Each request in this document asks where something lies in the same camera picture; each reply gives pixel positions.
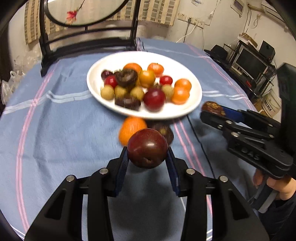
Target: white plate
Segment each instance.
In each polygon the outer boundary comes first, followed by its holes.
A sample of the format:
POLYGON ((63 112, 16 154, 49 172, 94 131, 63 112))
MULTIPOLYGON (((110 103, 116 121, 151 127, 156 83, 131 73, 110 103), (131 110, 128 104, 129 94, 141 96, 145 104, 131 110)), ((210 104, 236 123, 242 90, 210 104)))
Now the white plate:
POLYGON ((202 99, 202 88, 200 83, 189 69, 171 58, 155 53, 127 51, 108 55, 92 65, 87 73, 86 79, 91 94, 101 104, 123 115, 132 115, 144 119, 164 120, 184 116, 192 112, 202 99), (146 70, 150 63, 159 63, 165 69, 163 74, 173 78, 173 85, 178 79, 188 79, 192 84, 189 99, 183 105, 165 103, 159 112, 149 112, 145 108, 143 102, 139 111, 135 111, 115 105, 114 100, 108 101, 103 99, 100 94, 101 88, 104 86, 104 82, 101 79, 101 72, 105 69, 111 71, 122 69, 127 63, 137 63, 143 68, 143 70, 146 70))

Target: finger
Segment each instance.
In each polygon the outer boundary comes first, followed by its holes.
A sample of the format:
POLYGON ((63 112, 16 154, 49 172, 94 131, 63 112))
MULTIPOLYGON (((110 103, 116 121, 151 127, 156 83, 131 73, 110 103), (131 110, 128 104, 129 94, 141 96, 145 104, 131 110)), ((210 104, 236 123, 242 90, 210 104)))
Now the finger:
POLYGON ((280 192, 282 200, 290 199, 296 190, 296 181, 289 176, 285 176, 281 180, 274 180, 269 177, 266 183, 269 187, 280 192))
POLYGON ((256 172, 253 176, 253 183, 255 186, 259 186, 263 182, 263 174, 259 169, 256 169, 256 172))

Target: computer monitor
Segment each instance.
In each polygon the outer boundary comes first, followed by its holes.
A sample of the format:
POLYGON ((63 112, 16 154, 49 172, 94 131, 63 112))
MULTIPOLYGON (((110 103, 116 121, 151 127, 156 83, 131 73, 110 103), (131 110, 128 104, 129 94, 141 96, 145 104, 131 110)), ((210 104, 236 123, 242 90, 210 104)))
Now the computer monitor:
POLYGON ((267 65, 254 54, 243 48, 237 59, 234 61, 242 71, 254 80, 267 70, 267 65))

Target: plate of fruit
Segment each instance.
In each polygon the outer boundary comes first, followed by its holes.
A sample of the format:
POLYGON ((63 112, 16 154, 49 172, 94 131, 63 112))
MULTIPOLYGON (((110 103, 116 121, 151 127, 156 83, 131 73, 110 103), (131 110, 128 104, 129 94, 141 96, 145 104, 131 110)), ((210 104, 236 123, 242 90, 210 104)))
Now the plate of fruit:
POLYGON ((101 104, 144 119, 184 116, 202 99, 200 83, 188 68, 155 53, 108 55, 92 65, 86 79, 91 94, 101 104))

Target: monitor screen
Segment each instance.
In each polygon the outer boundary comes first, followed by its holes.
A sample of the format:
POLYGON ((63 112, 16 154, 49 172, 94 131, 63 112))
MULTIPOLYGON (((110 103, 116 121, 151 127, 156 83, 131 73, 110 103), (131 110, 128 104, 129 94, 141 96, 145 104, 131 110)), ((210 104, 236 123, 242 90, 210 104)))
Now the monitor screen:
POLYGON ((259 74, 263 74, 266 69, 266 65, 245 48, 240 53, 236 63, 255 80, 258 78, 259 74))

